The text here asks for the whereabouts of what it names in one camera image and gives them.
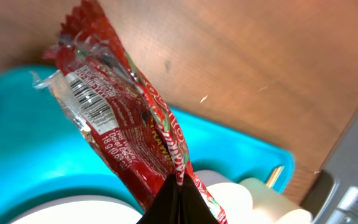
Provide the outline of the large white plate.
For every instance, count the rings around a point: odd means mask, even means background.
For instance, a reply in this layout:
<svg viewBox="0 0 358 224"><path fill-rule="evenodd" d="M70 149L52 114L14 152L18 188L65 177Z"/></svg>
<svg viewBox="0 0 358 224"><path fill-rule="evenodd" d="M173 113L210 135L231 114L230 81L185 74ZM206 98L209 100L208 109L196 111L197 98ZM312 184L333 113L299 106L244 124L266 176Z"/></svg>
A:
<svg viewBox="0 0 358 224"><path fill-rule="evenodd" d="M32 208L12 224L133 224L142 215L131 205L112 197L77 195L60 198Z"/></svg>

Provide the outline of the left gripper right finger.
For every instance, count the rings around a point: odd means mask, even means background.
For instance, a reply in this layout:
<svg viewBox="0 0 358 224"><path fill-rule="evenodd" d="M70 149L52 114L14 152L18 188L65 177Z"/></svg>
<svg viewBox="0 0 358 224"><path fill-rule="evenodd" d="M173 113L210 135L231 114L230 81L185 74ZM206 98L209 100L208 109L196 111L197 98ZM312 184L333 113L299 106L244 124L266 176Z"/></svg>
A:
<svg viewBox="0 0 358 224"><path fill-rule="evenodd" d="M188 174L180 189L179 208L180 224L219 224Z"/></svg>

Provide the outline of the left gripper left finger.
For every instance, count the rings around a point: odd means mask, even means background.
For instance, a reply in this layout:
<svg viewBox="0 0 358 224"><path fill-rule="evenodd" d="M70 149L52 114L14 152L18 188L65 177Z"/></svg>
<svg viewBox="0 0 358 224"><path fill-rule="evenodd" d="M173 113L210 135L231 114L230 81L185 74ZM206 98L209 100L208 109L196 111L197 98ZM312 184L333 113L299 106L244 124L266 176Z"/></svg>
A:
<svg viewBox="0 0 358 224"><path fill-rule="evenodd" d="M176 175L169 175L150 208L137 224L178 224L179 187Z"/></svg>

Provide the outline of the red snack wrapper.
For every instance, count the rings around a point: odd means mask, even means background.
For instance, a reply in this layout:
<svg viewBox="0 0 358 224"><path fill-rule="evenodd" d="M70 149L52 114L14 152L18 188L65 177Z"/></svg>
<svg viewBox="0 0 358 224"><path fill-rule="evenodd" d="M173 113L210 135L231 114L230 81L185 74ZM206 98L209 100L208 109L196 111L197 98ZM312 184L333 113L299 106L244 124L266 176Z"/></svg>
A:
<svg viewBox="0 0 358 224"><path fill-rule="evenodd" d="M158 91L123 47L98 1L66 16L56 45L44 52L57 71L34 77L145 213L165 179L197 184L183 131Z"/></svg>

